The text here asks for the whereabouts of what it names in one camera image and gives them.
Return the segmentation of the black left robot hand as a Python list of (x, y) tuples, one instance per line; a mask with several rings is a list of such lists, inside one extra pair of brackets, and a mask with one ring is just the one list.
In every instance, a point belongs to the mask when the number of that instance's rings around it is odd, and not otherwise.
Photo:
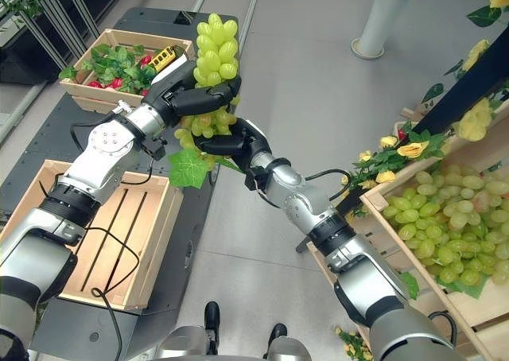
[(242, 79), (235, 76), (217, 85), (196, 88), (196, 62), (179, 56), (153, 79), (142, 105), (151, 107), (165, 126), (175, 126), (180, 118), (202, 115), (228, 105), (239, 93)]

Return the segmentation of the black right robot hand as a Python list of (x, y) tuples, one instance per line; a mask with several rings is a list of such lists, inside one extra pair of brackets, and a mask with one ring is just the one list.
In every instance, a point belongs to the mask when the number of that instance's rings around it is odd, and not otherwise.
[(211, 138), (195, 137), (194, 143), (202, 152), (230, 156), (242, 170), (251, 167), (251, 162), (259, 153), (272, 153), (266, 135), (251, 121), (237, 118), (231, 126), (230, 135), (214, 135)]

